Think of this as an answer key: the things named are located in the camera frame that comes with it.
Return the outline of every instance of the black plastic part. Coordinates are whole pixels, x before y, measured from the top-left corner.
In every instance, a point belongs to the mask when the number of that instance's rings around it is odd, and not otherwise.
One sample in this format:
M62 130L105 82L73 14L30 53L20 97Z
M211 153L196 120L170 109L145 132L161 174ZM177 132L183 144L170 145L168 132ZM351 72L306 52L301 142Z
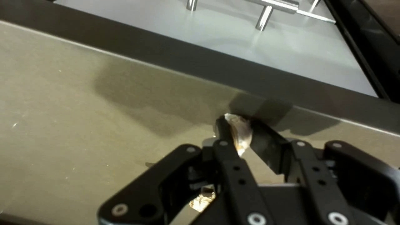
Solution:
M342 142L325 147L325 159L335 160L337 185L347 203L385 220L387 213L400 224L400 173Z
M196 182L187 177L191 165L201 160L193 145L181 145L145 174L107 200L98 210L100 224L168 224L191 199L200 194ZM120 217L112 209L125 204Z
M317 224L331 224L327 217L330 213L340 213L350 224L355 224L336 180L331 177L325 162L316 158L313 148L303 142L292 142L291 150L290 170L285 174L285 180L300 183L306 188Z
M380 98L400 103L400 42L363 0L326 0Z
M276 132L266 127L260 120L250 120L250 128L252 130L251 149L257 157L275 173L285 174L287 170L287 160L285 157L286 139L280 137Z

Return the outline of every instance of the screw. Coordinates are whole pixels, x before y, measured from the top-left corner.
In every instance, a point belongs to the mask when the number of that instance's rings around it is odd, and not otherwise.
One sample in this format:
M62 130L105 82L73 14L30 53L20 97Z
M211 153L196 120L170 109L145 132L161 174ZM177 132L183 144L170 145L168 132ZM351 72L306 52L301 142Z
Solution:
M333 143L332 147L336 148L336 149L341 149L342 148L342 145L340 143Z
M195 153L195 152L196 152L196 149L195 149L195 148L192 148L192 147L190 147L190 148L187 148L187 149L186 149L186 152L187 152L187 153Z
M220 142L220 145L221 147L227 147L227 143L226 142Z
M333 225L348 225L348 220L345 215L332 212L327 215L328 222Z
M112 208L112 215L113 217L122 217L127 213L128 208L125 204L117 204Z
M262 214L252 213L247 217L247 223L250 225L266 225L266 219Z
M302 142L297 142L296 144L297 144L297 147L305 147L305 143L302 143Z

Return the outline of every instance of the metal frame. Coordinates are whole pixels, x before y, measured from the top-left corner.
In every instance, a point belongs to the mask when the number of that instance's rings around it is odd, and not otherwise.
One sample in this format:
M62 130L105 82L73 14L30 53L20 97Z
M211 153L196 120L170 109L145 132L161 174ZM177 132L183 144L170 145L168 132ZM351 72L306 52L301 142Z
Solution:
M43 0L0 0L0 20L85 47L400 134L400 108L350 90L193 47Z

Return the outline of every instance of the gray surface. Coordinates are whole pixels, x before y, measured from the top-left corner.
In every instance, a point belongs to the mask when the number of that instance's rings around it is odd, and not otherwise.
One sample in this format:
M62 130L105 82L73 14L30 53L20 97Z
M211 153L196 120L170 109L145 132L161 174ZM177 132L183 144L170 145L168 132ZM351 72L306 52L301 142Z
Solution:
M100 204L146 163L178 144L198 145L228 110L273 115L270 123L286 138L317 148L343 140L400 165L397 134L282 108L3 23L0 37L0 218L96 224ZM252 153L245 158L260 184L281 182Z
M195 13L186 10L186 0L57 0L56 3L376 97L333 24L275 10L266 30L260 33L255 29L255 24L262 7L243 0L200 0ZM307 10L310 3L302 0L300 8ZM323 3L315 9L315 13L331 17Z

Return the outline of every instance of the metal rod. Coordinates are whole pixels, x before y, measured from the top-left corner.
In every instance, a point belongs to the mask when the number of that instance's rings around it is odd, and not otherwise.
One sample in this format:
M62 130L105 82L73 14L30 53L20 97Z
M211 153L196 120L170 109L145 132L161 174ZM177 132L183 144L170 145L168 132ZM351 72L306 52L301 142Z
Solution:
M313 9L316 8L316 5L317 5L318 3L320 3L320 0L313 0L311 8L310 8L310 10L308 10L308 13L312 13Z
M257 30L260 30L260 32L265 30L265 27L266 27L267 22L271 18L272 10L273 10L273 8L270 7L270 5L268 7L263 7L262 13L260 15L260 19L258 19L257 24L255 25L255 28Z
M300 15L303 15L303 17L308 17L308 18L316 19L316 20L336 24L336 22L332 20L332 19L328 19L328 18L325 18L325 17L320 17L320 15L315 15L315 14L311 14L311 13L307 13L307 12L297 10L296 13L300 14Z
M186 9L190 12L196 12L197 0L187 0Z

